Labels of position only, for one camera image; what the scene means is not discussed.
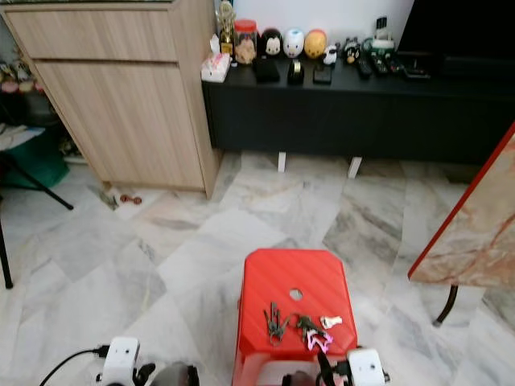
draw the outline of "red plastic stool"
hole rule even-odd
[[[299,290],[300,300],[290,295]],[[301,333],[292,327],[292,317],[282,342],[270,344],[263,310],[270,315],[270,303],[281,311],[281,323],[294,313],[311,316],[320,326],[321,316],[337,316],[342,324],[328,333],[334,338],[328,358],[343,359],[356,348],[357,333],[348,297],[344,267],[328,251],[303,249],[259,249],[247,256],[241,288],[233,386],[254,386],[262,367],[272,361],[315,362],[319,350],[306,348]]]

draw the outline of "tv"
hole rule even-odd
[[[510,2],[414,0],[399,55],[431,58],[447,76],[515,79]]]

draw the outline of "pink keychain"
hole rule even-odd
[[[324,332],[322,336],[325,338],[325,342],[322,343],[320,339],[316,338],[316,335],[319,335],[317,330],[309,330],[306,333],[308,350],[313,350],[313,347],[316,343],[320,346],[320,350],[326,354],[329,351],[329,344],[332,343],[332,336],[330,336],[327,332]]]

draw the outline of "cabinet drawer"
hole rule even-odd
[[[103,181],[203,189],[180,70],[173,64],[35,64]]]
[[[49,10],[7,13],[34,59],[176,61],[165,10]]]

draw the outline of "wooden cabinet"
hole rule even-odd
[[[2,16],[105,183],[203,190],[219,167],[200,64],[212,0],[6,5]]]
[[[35,66],[103,180],[204,186],[176,66]]]

